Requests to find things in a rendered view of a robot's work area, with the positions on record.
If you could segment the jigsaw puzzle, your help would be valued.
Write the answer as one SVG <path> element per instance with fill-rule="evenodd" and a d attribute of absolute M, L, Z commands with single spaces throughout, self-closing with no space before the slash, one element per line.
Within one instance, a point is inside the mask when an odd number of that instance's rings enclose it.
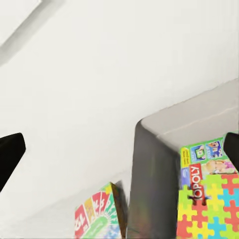
<path fill-rule="evenodd" d="M 207 205 L 188 185 L 179 189 L 177 239 L 239 239 L 239 174 L 207 175 Z"/>

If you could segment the board game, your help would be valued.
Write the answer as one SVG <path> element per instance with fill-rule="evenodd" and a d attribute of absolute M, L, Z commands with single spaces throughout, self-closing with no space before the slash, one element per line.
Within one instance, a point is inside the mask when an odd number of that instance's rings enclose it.
<path fill-rule="evenodd" d="M 207 195 L 207 186 L 201 183 L 207 175 L 239 174 L 223 150 L 225 138 L 226 135 L 180 148 L 182 189 L 188 185 L 194 191 L 195 196 L 189 199 L 195 201 L 195 206 L 198 199 L 206 206 L 207 200 L 213 198 Z"/>
<path fill-rule="evenodd" d="M 110 182 L 75 208 L 75 239 L 126 239 L 118 186 Z"/>

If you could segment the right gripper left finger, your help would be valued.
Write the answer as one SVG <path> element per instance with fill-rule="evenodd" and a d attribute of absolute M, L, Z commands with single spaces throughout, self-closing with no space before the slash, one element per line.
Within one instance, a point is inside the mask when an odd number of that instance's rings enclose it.
<path fill-rule="evenodd" d="M 26 150 L 21 132 L 0 138 L 0 192 Z"/>

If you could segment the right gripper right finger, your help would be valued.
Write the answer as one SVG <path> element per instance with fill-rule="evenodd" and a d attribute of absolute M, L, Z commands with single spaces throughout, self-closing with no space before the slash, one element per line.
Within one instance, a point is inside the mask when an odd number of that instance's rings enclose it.
<path fill-rule="evenodd" d="M 239 172 L 239 134 L 228 132 L 223 150 Z"/>

